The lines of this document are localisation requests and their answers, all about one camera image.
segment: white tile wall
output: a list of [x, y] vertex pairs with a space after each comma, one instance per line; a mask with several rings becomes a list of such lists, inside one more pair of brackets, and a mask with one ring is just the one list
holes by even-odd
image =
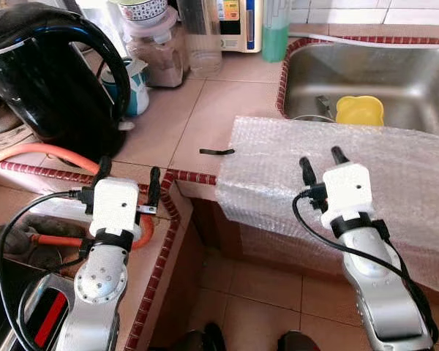
[[293, 0], [291, 23], [439, 26], [439, 0]]
[[385, 9], [311, 9], [308, 23], [382, 23]]

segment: bubble wrap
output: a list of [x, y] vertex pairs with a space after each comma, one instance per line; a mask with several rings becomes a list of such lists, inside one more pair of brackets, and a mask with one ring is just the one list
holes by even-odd
[[[216, 196], [241, 226], [245, 254], [341, 273], [342, 254], [297, 223], [291, 202], [303, 187], [299, 159], [309, 158], [318, 181], [334, 166], [338, 145], [369, 169], [374, 219], [384, 219], [412, 277], [439, 291], [439, 136], [388, 127], [363, 127], [271, 118], [236, 118], [217, 179]], [[300, 200], [303, 217], [319, 232], [320, 212]]]

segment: black strip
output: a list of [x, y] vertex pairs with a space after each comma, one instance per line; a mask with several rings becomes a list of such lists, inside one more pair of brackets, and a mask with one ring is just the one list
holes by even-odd
[[339, 238], [349, 230], [363, 227], [372, 227], [371, 219], [366, 212], [359, 212], [359, 218], [349, 219], [345, 221], [342, 216], [330, 222], [331, 228], [334, 231], [335, 238]]
[[234, 154], [234, 149], [230, 148], [228, 150], [211, 150], [209, 148], [201, 148], [200, 153], [205, 155], [229, 155]]
[[105, 228], [99, 229], [94, 239], [94, 246], [96, 245], [114, 245], [130, 252], [132, 248], [133, 234], [126, 230], [122, 230], [121, 235], [108, 234]]

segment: black cable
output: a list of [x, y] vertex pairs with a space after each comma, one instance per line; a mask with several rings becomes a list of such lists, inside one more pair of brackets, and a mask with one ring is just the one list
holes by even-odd
[[384, 268], [389, 269], [390, 271], [394, 272], [396, 275], [398, 275], [404, 282], [405, 286], [407, 287], [409, 293], [411, 294], [413, 300], [415, 301], [415, 304], [417, 305], [419, 311], [421, 312], [429, 331], [429, 334], [431, 335], [432, 342], [435, 344], [438, 342], [439, 339], [439, 330], [435, 323], [435, 321], [432, 318], [432, 312], [431, 308], [429, 307], [429, 302], [426, 299], [426, 295], [423, 293], [421, 288], [411, 279], [410, 275], [408, 274], [408, 270], [406, 268], [405, 263], [403, 262], [402, 257], [399, 255], [398, 251], [393, 247], [393, 245], [390, 243], [390, 241], [387, 239], [388, 244], [394, 249], [394, 251], [397, 253], [399, 259], [400, 259], [400, 265], [402, 267], [402, 270], [394, 267], [390, 263], [387, 263], [384, 260], [381, 260], [380, 258], [376, 256], [372, 256], [371, 254], [367, 254], [366, 252], [359, 251], [356, 249], [352, 249], [350, 247], [340, 245], [339, 243], [336, 243], [334, 241], [331, 241], [321, 234], [317, 233], [315, 230], [313, 230], [302, 218], [301, 214], [299, 213], [298, 209], [298, 201], [299, 199], [303, 199], [308, 196], [308, 192], [302, 192], [298, 194], [293, 199], [293, 213], [298, 222], [304, 227], [307, 232], [312, 235], [314, 238], [318, 239], [319, 241], [323, 242], [325, 245], [328, 245], [334, 249], [347, 252], [349, 254], [354, 254], [359, 257], [363, 257], [367, 260], [373, 261], [374, 263], [377, 263]]
[[72, 265], [77, 265], [78, 263], [82, 262], [84, 260], [84, 257], [79, 257], [76, 260], [69, 261], [67, 263], [63, 263], [55, 268], [51, 268], [47, 271], [39, 272], [37, 274], [37, 277], [34, 280], [34, 282], [31, 282], [28, 284], [26, 289], [23, 291], [23, 294], [21, 295], [20, 304], [18, 306], [18, 327], [20, 328], [20, 332], [23, 334], [24, 339], [28, 342], [30, 346], [32, 346], [36, 350], [40, 350], [40, 346], [36, 344], [36, 342], [33, 340], [32, 335], [29, 333], [28, 329], [26, 328], [26, 321], [24, 318], [24, 308], [26, 305], [27, 300], [29, 299], [29, 296], [31, 295], [33, 289], [37, 284], [39, 284], [40, 280], [45, 278], [48, 274], [56, 273], [64, 268], [71, 267]]
[[12, 218], [12, 220], [7, 224], [7, 226], [3, 229], [0, 236], [0, 296], [1, 301], [3, 302], [3, 307], [5, 310], [5, 314], [7, 316], [8, 322], [10, 323], [10, 326], [12, 327], [13, 331], [16, 334], [16, 338], [20, 342], [21, 346], [25, 351], [42, 351], [40, 348], [35, 348], [29, 345], [29, 343], [24, 338], [23, 334], [20, 332], [20, 328], [18, 326], [18, 323], [15, 320], [15, 316], [12, 315], [11, 312], [11, 306], [10, 302], [7, 299], [7, 291], [6, 287], [4, 285], [4, 279], [3, 279], [3, 270], [4, 270], [4, 264], [3, 264], [3, 255], [4, 255], [4, 247], [5, 247], [5, 241], [7, 239], [8, 234], [10, 233], [13, 225], [19, 220], [19, 218], [22, 217], [30, 208], [43, 203], [46, 200], [55, 198], [55, 197], [75, 197], [77, 191], [69, 191], [69, 192], [55, 192], [53, 194], [45, 195], [42, 197], [37, 198], [36, 200], [32, 201], [28, 205], [26, 205], [24, 208], [19, 210], [19, 212], [16, 213], [16, 215]]

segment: appliance label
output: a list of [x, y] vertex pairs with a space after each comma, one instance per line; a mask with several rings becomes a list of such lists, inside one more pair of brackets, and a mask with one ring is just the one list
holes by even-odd
[[219, 20], [239, 20], [239, 0], [217, 0]]

